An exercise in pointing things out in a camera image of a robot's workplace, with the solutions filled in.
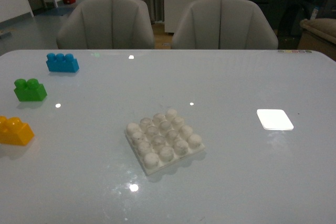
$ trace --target white table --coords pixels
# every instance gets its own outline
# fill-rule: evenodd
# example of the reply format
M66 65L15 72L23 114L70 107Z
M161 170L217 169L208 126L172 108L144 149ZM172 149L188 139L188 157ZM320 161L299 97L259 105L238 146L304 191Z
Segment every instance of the white table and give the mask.
M73 74L49 72L49 52L0 57L0 114L36 135L0 145L1 224L336 223L336 63L325 55L53 51L74 54ZM47 98L19 102L18 78L38 79ZM147 177L124 129L168 108L206 149ZM265 130L258 109L284 110L294 129Z

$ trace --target chair backrest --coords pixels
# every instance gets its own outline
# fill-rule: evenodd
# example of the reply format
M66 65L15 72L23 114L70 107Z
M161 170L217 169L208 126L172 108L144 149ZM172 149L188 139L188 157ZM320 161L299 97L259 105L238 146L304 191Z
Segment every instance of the chair backrest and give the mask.
M62 25L59 49L152 49L154 35L142 0L85 0Z
M197 0L182 13L172 49L277 49L259 6L248 0Z

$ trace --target sofa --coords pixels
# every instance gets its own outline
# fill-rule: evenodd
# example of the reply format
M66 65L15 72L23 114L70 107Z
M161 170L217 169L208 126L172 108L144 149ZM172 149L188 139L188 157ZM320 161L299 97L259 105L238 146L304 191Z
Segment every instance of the sofa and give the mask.
M300 26L303 32L298 49L318 51L336 61L336 19L304 19Z

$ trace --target white baseplate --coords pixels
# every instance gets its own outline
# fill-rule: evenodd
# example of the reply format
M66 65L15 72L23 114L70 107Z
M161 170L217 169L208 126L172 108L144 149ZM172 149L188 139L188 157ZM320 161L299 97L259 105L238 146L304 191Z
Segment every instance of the white baseplate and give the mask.
M129 123L125 134L146 175L205 148L201 137L173 109L143 118L140 124Z

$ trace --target cushion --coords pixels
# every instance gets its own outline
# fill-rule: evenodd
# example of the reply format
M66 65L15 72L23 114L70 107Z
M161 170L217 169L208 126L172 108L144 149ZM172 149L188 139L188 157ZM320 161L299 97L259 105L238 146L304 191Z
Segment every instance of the cushion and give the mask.
M317 18L313 20L304 19L300 26L311 33L336 44L336 19Z

